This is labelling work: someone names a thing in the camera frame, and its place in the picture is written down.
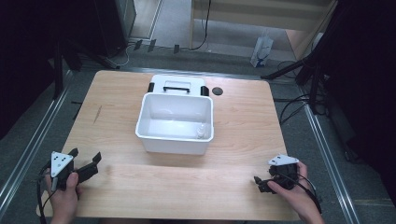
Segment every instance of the cable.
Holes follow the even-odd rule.
[[[305,176],[297,174],[299,177],[301,177],[302,179],[306,180],[306,182],[308,182],[308,184],[311,186],[312,190],[314,191],[314,195],[315,197],[318,197],[317,195],[317,188],[315,188],[314,184]]]
[[[121,64],[119,64],[119,63],[114,63],[113,61],[111,61],[109,58],[107,58],[106,57],[106,59],[109,61],[109,62],[111,62],[111,63],[113,63],[114,65],[116,65],[116,66],[124,66],[125,64],[127,64],[128,62],[129,62],[129,53],[128,53],[128,48],[130,48],[131,46],[133,46],[133,45],[130,45],[130,46],[128,46],[126,49],[125,49],[125,54],[126,54],[126,56],[127,56],[127,61],[126,61],[126,63],[121,63]]]
[[[311,68],[311,69],[317,68],[317,64],[315,64],[315,65],[313,65],[313,66],[310,66],[310,65],[308,65],[308,64],[305,62],[305,61],[309,61],[309,60],[308,60],[308,57],[309,57],[309,56],[307,56],[307,57],[301,59],[301,62],[303,63],[303,65],[306,66],[306,67],[308,67],[308,68]]]
[[[288,121],[289,119],[291,119],[293,116],[295,116],[296,114],[298,114],[298,112],[300,112],[304,106],[308,105],[308,103],[304,103],[303,105],[301,105],[300,107],[298,107],[295,111],[293,111],[287,118],[281,120],[279,122],[280,125],[284,124],[286,121]]]
[[[48,199],[44,202],[44,204],[43,204],[43,208],[45,208],[46,207],[46,204],[47,204],[47,202],[50,200],[50,198],[52,197],[52,195],[53,194],[55,194],[55,192],[56,192],[56,190],[55,191],[53,191],[52,193],[51,193],[51,195],[48,197]]]
[[[40,212],[40,222],[41,224],[47,224],[46,217],[44,216],[44,205],[41,201],[41,181],[44,179],[44,172],[50,168],[50,161],[48,161],[43,168],[41,168],[40,172],[38,173],[38,179],[36,182],[36,193],[37,193],[37,203],[38,203],[38,210]]]
[[[277,71],[280,71],[279,66],[280,66],[282,63],[295,63],[295,61],[283,61],[283,62],[279,63],[279,64],[277,65]],[[293,72],[293,74],[294,74],[294,77],[289,77],[289,76],[287,76],[286,74],[283,75],[283,76],[284,76],[284,77],[288,77],[288,78],[296,78],[296,77],[297,77],[297,74],[294,72],[294,70],[292,70],[292,72]]]
[[[212,0],[209,0],[209,7],[207,8],[207,14],[206,14],[206,25],[205,25],[205,38],[204,41],[202,42],[202,44],[195,48],[195,49],[190,49],[190,50],[196,50],[199,49],[205,42],[206,42],[206,38],[207,38],[207,21],[209,21],[209,12],[210,12],[210,6],[212,5]]]
[[[201,8],[201,18],[203,18],[204,17],[204,11],[203,11],[203,1],[201,0],[200,1],[200,8]],[[205,26],[204,26],[204,19],[201,19],[201,26],[202,26],[202,30],[204,31],[204,32],[206,32],[206,29],[205,29]],[[206,42],[206,49],[205,50],[207,50],[209,48],[209,43],[207,43]]]
[[[304,94],[304,95],[301,95],[301,96],[298,96],[298,97],[296,97],[296,98],[294,98],[294,99],[276,99],[276,98],[274,98],[274,102],[282,102],[282,103],[285,103],[285,102],[288,102],[286,105],[285,105],[285,107],[282,109],[282,111],[281,111],[281,113],[280,113],[280,116],[279,116],[279,124],[280,125],[282,125],[282,124],[284,124],[287,120],[289,120],[289,119],[291,119],[293,116],[295,116],[296,114],[298,114],[303,108],[304,108],[304,106],[306,106],[306,105],[308,105],[308,103],[309,103],[309,99],[300,99],[300,98],[302,98],[302,97],[305,97],[305,96],[308,96],[309,94]],[[285,113],[285,111],[286,111],[286,109],[291,105],[291,104],[293,104],[293,103],[296,103],[296,102],[304,102],[303,103],[303,105],[301,105],[300,107],[298,107],[296,110],[294,110],[293,112],[291,112],[291,114],[287,117],[287,118],[285,118],[285,119],[282,119],[283,118],[283,115],[284,115],[284,113]],[[323,102],[322,101],[318,101],[318,100],[316,100],[315,101],[315,105],[318,105],[318,104],[323,104]],[[318,113],[319,115],[326,115],[326,112],[324,112],[324,113]]]
[[[286,122],[285,120],[282,120],[282,117],[283,117],[283,114],[285,113],[285,111],[286,111],[286,108],[288,108],[288,106],[289,105],[291,105],[292,103],[295,103],[295,102],[301,102],[301,101],[304,101],[304,102],[307,102],[308,101],[308,99],[300,99],[300,98],[302,98],[302,97],[305,97],[305,96],[308,96],[309,94],[304,94],[304,95],[301,95],[301,96],[299,96],[299,97],[296,97],[296,98],[294,98],[293,100],[291,100],[290,102],[288,102],[286,105],[285,105],[285,107],[282,109],[282,111],[281,111],[281,113],[280,113],[280,116],[279,116],[279,123],[280,123],[280,125],[282,125],[284,122]],[[288,116],[287,117],[287,119],[290,119],[292,116],[294,116],[295,114],[297,114],[297,113],[292,113],[292,115],[290,115],[290,116]]]

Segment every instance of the small black round object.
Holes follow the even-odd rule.
[[[223,90],[220,87],[215,87],[212,89],[213,94],[215,95],[222,95],[223,94]]]

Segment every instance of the white container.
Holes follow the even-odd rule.
[[[146,151],[203,155],[214,136],[212,99],[146,93],[135,133]]]
[[[183,77],[183,76],[167,76],[155,75],[151,79],[154,83],[152,92],[176,95],[201,95],[201,87],[205,85],[205,81],[199,77]],[[163,88],[178,87],[185,90],[164,90]]]

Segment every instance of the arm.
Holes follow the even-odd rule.
[[[51,179],[50,175],[46,175],[47,192],[50,191]],[[68,224],[72,223],[76,217],[78,194],[81,193],[81,188],[77,187],[78,174],[72,173],[67,178],[66,190],[57,190],[51,197],[50,203],[53,209],[52,224]]]
[[[306,165],[302,162],[297,163],[298,172],[300,175],[308,178],[308,171]],[[309,189],[309,184],[303,178],[299,180],[300,184]],[[283,197],[291,207],[297,212],[300,219],[308,224],[324,224],[324,220],[320,215],[315,203],[309,198],[306,192],[296,186],[291,190],[283,189],[274,181],[268,182],[268,187]]]

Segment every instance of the aluminum rail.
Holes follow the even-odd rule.
[[[305,90],[300,90],[302,94],[306,94]],[[328,170],[328,174],[330,176],[330,180],[332,181],[332,186],[334,187],[338,202],[340,203],[341,209],[344,213],[344,217],[346,218],[346,223],[360,224],[361,222],[355,210],[355,206],[349,196],[349,192],[347,190],[345,182],[341,177],[340,172],[338,171],[337,165],[335,164],[334,158],[332,156],[332,151],[326,140],[326,136],[324,135],[320,127],[318,118],[314,115],[309,105],[305,106],[305,112],[308,117],[309,124],[311,125],[312,131],[314,132],[314,136],[318,142],[320,153]]]
[[[35,130],[35,133],[33,134],[33,137],[29,141],[20,159],[18,160],[17,165],[15,166],[11,175],[8,177],[6,183],[2,187],[0,191],[0,221],[3,218],[5,212],[7,211],[8,206],[11,203],[15,193],[17,192],[24,176],[26,175],[29,166],[35,158],[35,154],[40,149],[41,143],[47,135],[47,132],[50,129],[53,120],[58,114],[58,111],[64,102],[64,98],[69,90],[69,85],[73,78],[74,76],[70,70],[64,75],[65,85],[63,91],[59,95],[58,99],[53,100],[50,104],[49,109],[44,115],[44,118],[41,120],[40,124]]]

